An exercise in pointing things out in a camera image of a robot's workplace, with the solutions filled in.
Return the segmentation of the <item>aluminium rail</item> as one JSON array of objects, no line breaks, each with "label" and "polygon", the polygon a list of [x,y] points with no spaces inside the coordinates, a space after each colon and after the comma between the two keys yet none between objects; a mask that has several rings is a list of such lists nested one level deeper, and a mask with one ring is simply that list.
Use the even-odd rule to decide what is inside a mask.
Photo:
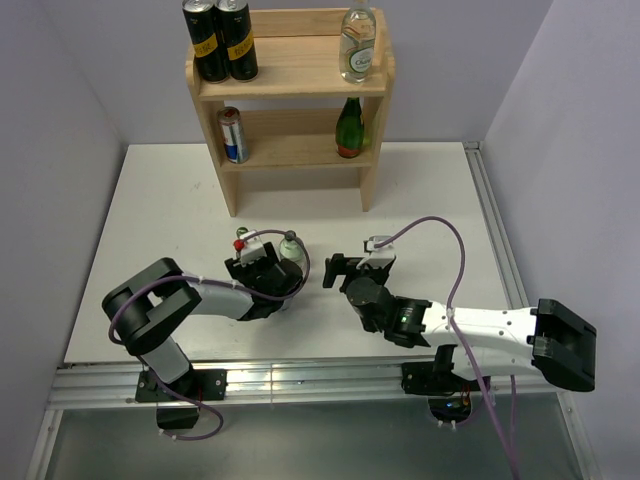
[{"label": "aluminium rail", "polygon": [[481,146],[481,142],[463,143],[507,303],[511,308],[524,308],[530,303],[483,162]]},{"label": "aluminium rail", "polygon": [[[226,405],[392,400],[404,396],[401,365],[432,357],[309,361],[197,362],[196,370],[227,372]],[[139,362],[72,365],[57,370],[48,410],[137,407]]]}]

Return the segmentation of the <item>right aluminium rail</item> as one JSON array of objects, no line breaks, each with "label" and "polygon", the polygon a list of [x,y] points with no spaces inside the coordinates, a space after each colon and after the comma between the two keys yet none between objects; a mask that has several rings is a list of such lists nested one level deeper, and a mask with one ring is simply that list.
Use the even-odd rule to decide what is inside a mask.
[{"label": "right aluminium rail", "polygon": [[524,308],[530,303],[483,162],[481,146],[481,142],[463,143],[507,303],[511,308]]}]

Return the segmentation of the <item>front aluminium rail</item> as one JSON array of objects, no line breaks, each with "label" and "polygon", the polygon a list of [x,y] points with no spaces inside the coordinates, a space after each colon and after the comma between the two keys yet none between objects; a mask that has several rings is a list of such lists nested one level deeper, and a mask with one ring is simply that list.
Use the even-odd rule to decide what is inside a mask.
[{"label": "front aluminium rail", "polygon": [[[196,370],[227,372],[226,405],[392,400],[404,396],[401,365],[432,357],[309,361],[197,362]],[[48,410],[137,407],[139,362],[72,365],[57,370]]]}]

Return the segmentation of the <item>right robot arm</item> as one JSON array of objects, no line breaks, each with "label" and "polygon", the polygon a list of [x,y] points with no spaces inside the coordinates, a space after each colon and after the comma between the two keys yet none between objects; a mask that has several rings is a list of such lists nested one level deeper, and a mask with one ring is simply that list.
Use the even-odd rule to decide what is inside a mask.
[{"label": "right robot arm", "polygon": [[596,328],[554,299],[515,310],[448,309],[444,304],[393,295],[385,286],[394,257],[325,261],[323,285],[337,277],[365,331],[400,347],[433,348],[423,371],[427,395],[448,393],[476,375],[540,372],[551,385],[575,392],[595,388]]}]

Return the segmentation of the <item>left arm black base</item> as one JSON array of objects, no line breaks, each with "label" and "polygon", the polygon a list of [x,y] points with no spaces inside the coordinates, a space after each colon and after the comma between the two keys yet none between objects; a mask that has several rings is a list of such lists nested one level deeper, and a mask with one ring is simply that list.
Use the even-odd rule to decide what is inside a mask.
[{"label": "left arm black base", "polygon": [[160,385],[150,370],[138,378],[134,401],[156,405],[156,424],[160,429],[180,432],[192,429],[200,417],[200,403],[222,401],[227,387],[224,369],[191,369],[183,377]]}]

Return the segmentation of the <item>right black tall can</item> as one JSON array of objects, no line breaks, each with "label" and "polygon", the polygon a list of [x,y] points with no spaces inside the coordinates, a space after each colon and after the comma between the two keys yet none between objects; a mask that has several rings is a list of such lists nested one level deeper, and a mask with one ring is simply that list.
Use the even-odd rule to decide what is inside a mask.
[{"label": "right black tall can", "polygon": [[230,75],[238,81],[251,81],[259,69],[248,1],[220,0],[216,7]]}]

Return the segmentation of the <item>green glass bottle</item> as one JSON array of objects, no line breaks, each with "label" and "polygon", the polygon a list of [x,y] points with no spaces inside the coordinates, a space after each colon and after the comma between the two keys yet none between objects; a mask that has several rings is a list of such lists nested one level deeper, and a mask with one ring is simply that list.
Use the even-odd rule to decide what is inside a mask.
[{"label": "green glass bottle", "polygon": [[364,123],[360,99],[349,97],[336,124],[337,153],[344,158],[354,158],[360,154],[363,141]]}]

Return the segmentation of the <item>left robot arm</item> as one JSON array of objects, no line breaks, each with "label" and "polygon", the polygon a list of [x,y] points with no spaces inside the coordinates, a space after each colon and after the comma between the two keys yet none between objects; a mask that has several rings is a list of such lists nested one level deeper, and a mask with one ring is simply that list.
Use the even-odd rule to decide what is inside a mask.
[{"label": "left robot arm", "polygon": [[282,310],[309,275],[307,255],[298,265],[280,257],[270,242],[259,242],[248,253],[238,251],[224,265],[229,281],[188,275],[164,257],[102,300],[110,341],[154,371],[159,388],[172,399],[187,397],[195,386],[192,364],[172,338],[187,317],[265,319]]}]

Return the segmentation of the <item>left black tall can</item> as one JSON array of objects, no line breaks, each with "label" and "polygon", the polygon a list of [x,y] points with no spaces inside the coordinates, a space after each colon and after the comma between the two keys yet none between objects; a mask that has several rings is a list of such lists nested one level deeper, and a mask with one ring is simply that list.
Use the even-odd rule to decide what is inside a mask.
[{"label": "left black tall can", "polygon": [[211,83],[226,80],[229,72],[220,47],[215,2],[184,0],[181,7],[194,51],[194,62],[201,77]]}]

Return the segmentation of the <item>blue silver energy can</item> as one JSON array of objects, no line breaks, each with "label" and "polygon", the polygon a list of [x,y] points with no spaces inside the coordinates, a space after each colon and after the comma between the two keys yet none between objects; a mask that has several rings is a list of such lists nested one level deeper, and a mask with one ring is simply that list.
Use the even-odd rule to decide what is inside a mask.
[{"label": "blue silver energy can", "polygon": [[242,164],[249,159],[249,149],[245,138],[241,115],[235,107],[224,107],[217,112],[227,159],[234,164]]}]

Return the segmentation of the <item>clear bottle green cap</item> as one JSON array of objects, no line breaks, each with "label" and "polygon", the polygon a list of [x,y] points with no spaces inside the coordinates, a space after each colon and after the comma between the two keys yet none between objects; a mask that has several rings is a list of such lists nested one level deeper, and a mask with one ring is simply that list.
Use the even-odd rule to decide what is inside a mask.
[{"label": "clear bottle green cap", "polygon": [[286,231],[278,247],[281,259],[288,259],[303,268],[306,257],[301,244],[298,242],[297,234],[293,230]]}]

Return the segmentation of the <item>black tall can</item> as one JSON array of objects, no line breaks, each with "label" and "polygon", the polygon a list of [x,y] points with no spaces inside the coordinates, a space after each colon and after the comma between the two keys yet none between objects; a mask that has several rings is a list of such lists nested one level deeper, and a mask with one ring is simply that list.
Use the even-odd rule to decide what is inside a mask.
[{"label": "black tall can", "polygon": [[238,81],[251,81],[259,69],[248,1],[220,0],[216,7],[230,75]]},{"label": "black tall can", "polygon": [[201,77],[211,83],[226,80],[229,72],[220,47],[215,2],[184,0],[181,7],[194,51],[194,62]]}]

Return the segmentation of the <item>wooden three-tier shelf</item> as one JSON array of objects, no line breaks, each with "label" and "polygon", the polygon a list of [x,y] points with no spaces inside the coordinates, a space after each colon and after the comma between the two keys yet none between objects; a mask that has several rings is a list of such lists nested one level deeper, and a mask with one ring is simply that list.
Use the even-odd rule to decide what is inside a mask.
[{"label": "wooden three-tier shelf", "polygon": [[[187,52],[186,83],[229,215],[239,209],[243,172],[314,168],[355,168],[363,210],[373,203],[379,155],[395,81],[395,58],[385,14],[375,9],[377,36],[372,72],[358,84],[342,79],[338,66],[343,8],[254,10],[251,20],[257,48],[256,79],[211,83],[202,79],[195,54]],[[247,162],[227,159],[217,113],[231,100],[359,97],[363,101],[364,150],[353,159],[338,155],[337,108],[243,110],[249,143]]]}]

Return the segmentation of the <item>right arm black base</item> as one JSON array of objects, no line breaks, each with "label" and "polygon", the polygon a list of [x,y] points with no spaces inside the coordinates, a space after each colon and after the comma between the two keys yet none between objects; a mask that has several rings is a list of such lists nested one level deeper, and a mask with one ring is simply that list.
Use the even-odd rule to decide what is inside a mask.
[{"label": "right arm black base", "polygon": [[475,375],[471,380],[453,372],[455,364],[407,362],[401,365],[401,388],[405,394],[428,397],[450,397],[464,392],[478,392],[479,382]]}]

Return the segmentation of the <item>clear soda bottle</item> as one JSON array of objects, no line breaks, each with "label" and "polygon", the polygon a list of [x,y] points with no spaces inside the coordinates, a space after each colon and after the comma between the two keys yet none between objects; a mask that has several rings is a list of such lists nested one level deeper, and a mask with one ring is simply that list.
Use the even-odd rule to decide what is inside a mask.
[{"label": "clear soda bottle", "polygon": [[376,18],[369,2],[354,1],[341,23],[339,68],[345,81],[361,83],[369,75],[376,34]]}]

